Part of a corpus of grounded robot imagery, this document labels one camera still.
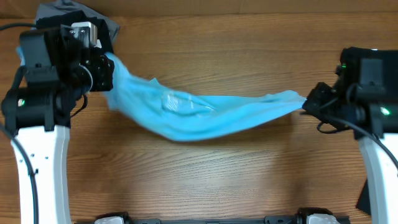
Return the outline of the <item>light blue t-shirt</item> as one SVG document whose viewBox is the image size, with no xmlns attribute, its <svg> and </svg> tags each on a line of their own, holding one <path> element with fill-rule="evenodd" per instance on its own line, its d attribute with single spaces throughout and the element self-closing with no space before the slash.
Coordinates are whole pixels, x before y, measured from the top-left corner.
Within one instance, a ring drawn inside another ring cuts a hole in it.
<svg viewBox="0 0 398 224">
<path fill-rule="evenodd" d="M 193 95 L 132 75 L 112 53 L 109 109 L 169 140 L 190 142 L 254 128 L 301 109 L 305 98 L 292 90 L 260 97 Z"/>
</svg>

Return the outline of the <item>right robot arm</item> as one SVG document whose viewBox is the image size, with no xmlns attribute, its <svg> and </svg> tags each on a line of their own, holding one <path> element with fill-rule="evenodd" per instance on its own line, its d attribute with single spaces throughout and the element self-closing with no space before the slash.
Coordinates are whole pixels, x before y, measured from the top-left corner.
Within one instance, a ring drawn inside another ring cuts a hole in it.
<svg viewBox="0 0 398 224">
<path fill-rule="evenodd" d="M 342 58 L 333 86 L 319 83 L 305 115 L 352 130 L 364 159 L 373 223 L 397 223 L 397 58 Z"/>
</svg>

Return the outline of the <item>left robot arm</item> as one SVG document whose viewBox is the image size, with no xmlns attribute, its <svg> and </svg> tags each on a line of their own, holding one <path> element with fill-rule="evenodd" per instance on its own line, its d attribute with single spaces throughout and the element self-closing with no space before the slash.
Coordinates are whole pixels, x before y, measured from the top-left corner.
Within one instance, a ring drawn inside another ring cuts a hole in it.
<svg viewBox="0 0 398 224">
<path fill-rule="evenodd" d="M 76 103 L 110 91 L 114 63 L 91 22 L 19 37 L 23 63 L 1 104 L 17 161 L 22 223 L 70 223 L 67 151 Z"/>
</svg>

